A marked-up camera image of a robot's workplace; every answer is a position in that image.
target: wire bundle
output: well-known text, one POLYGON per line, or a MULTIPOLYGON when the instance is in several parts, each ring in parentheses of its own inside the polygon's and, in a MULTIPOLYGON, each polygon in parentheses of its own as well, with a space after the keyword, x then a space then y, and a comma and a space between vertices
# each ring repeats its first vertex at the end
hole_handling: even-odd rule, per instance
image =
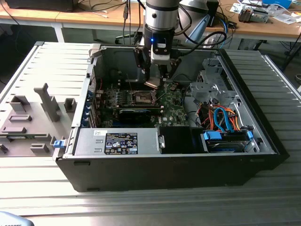
MULTIPOLYGON (((202 106, 197 110, 196 115, 199 117, 199 113, 202 106)), ((235 114, 230 108, 226 108, 221 105, 213 105, 212 107, 208 107, 208 117, 203 120, 201 126, 205 126, 207 121, 209 120, 209 124, 206 129, 217 130, 220 132, 225 132, 224 128, 221 126, 223 122, 225 122, 227 130, 229 131, 239 131, 240 127, 238 125, 238 116, 235 114), (224 117, 220 119, 218 122, 217 114, 222 113, 224 117)))

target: workbench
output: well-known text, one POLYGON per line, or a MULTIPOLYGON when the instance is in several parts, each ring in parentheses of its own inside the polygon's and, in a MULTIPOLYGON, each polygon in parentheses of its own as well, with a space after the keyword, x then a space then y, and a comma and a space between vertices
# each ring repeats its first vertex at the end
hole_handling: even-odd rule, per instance
MULTIPOLYGON (((64 42, 63 28, 82 28, 92 29, 93 38, 97 39, 95 30, 117 30, 121 31, 123 27, 123 9, 124 6, 108 9, 108 13, 100 13, 107 15, 104 18, 93 12, 86 12, 81 9, 76 9, 72 13, 50 11, 50 10, 34 10, 34 9, 10 9, 4 0, 6 10, 18 21, 21 25, 32 26, 49 26, 55 29, 55 33, 59 42, 64 42)), ((106 2, 104 0, 91 0, 91 4, 106 2)), ((235 0, 221 0, 221 6, 224 14, 233 22, 238 24, 233 37, 238 39, 254 39, 254 40, 277 40, 277 41, 295 41, 301 32, 300 24, 294 23, 287 25, 276 19, 270 18, 266 24, 263 23, 241 23, 238 21, 238 14, 229 12, 231 5, 235 0)), ((122 3, 121 0, 114 0, 113 4, 122 3)), ((83 3, 82 7, 86 10, 88 2, 83 3)), ((292 4, 290 10, 301 10, 301 6, 292 4)), ((131 4, 131 27, 135 31, 139 26, 138 4, 131 4)), ((143 11, 141 10, 141 23, 143 23, 143 11)), ((0 7, 0 24, 15 24, 12 18, 0 7)), ((129 31, 129 20, 127 20, 126 31, 129 31)), ((222 31, 223 26, 219 22, 215 22, 214 27, 206 28, 204 35, 211 32, 222 31)))
MULTIPOLYGON (((49 65, 43 62, 56 64, 57 68, 48 73, 61 73, 75 65, 87 67, 88 44, 80 43, 44 43, 35 45, 24 62, 20 65, 6 88, 0 95, 1 104, 6 105, 5 97, 11 92, 24 94, 22 87, 32 89, 29 77, 34 77, 32 70, 48 71, 49 65)), ((242 56, 232 56, 233 60, 250 60, 253 63, 260 56, 258 52, 240 51, 242 56)), ((248 84, 253 87, 253 95, 261 99, 265 105, 265 112, 272 118, 278 117, 278 111, 285 113, 292 102, 289 101, 293 93, 287 93, 286 108, 283 108, 283 100, 276 101, 283 89, 291 88, 286 78, 273 68, 276 74, 270 79, 265 76, 255 75, 256 81, 251 75, 246 75, 248 84), (270 89, 257 88, 261 84, 257 78, 270 89), (275 84, 280 81, 286 86, 275 91, 275 84)), ((82 82, 81 69, 74 72, 78 77, 77 83, 82 82)), ((74 78, 69 80, 68 75, 55 78, 41 76, 36 78, 49 83, 49 92, 58 102, 66 98, 63 89, 69 87, 75 90, 74 78)), ((286 120, 286 127, 292 130, 300 127, 300 121, 286 120)), ((141 190, 125 192, 88 192, 80 193, 73 189, 70 182, 49 157, 5 157, 0 153, 0 211, 8 211, 33 221, 35 226, 53 225, 106 225, 106 226, 225 226, 225 225, 299 225, 301 222, 301 153, 299 147, 301 141, 298 137, 292 140, 292 136, 286 139, 287 150, 290 158, 276 169, 262 171, 250 179, 243 186, 203 187, 194 189, 171 190, 141 190)))

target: sticker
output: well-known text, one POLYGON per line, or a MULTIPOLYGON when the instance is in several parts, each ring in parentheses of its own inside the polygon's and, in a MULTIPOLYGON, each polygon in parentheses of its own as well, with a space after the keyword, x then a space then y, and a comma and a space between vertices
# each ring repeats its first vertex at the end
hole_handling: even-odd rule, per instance
POLYGON ((106 142, 106 143, 105 143, 105 146, 106 146, 106 147, 112 147, 112 146, 113 146, 113 143, 112 143, 112 142, 106 142))
POLYGON ((107 130, 94 130, 94 136, 105 136, 107 132, 107 130))
POLYGON ((137 133, 106 133, 105 154, 138 154, 137 133))

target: power supply label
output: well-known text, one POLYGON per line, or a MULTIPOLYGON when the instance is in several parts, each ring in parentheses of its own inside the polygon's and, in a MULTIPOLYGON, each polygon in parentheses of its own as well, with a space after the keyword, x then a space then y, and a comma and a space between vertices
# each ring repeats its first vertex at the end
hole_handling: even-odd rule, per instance
POLYGON ((138 154, 137 133, 107 133, 105 154, 138 154))

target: desk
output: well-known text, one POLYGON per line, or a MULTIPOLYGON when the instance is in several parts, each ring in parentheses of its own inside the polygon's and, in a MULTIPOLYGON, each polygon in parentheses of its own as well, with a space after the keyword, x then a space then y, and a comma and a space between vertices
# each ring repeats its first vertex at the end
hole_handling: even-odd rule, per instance
MULTIPOLYGON (((33 9, 10 9, 4 0, 4 7, 6 10, 22 25, 34 26, 50 26, 54 27, 57 39, 59 42, 64 42, 62 28, 83 28, 93 30, 117 30, 121 31, 123 27, 123 6, 108 9, 107 16, 104 18, 92 12, 82 11, 77 9, 72 13, 49 11, 49 10, 33 10, 33 9)), ((105 2, 105 0, 91 0, 91 3, 105 2)), ((295 41, 301 32, 299 24, 287 25, 276 19, 270 18, 266 24, 262 23, 241 23, 238 21, 238 14, 228 12, 230 5, 236 2, 235 0, 221 0, 224 14, 230 18, 231 21, 238 24, 233 37, 241 39, 255 39, 255 40, 278 40, 278 41, 295 41)), ((114 0, 114 4, 120 4, 121 0, 114 0)), ((301 10, 301 6, 292 5, 290 10, 301 10)), ((132 31, 136 30, 139 25, 138 4, 131 4, 131 25, 132 31)), ((141 22, 143 23, 143 11, 141 10, 141 22)), ((11 17, 0 7, 0 24, 15 24, 11 17)), ((129 20, 125 30, 129 31, 129 20)), ((206 35, 222 31, 223 27, 220 23, 212 28, 206 28, 206 35)))

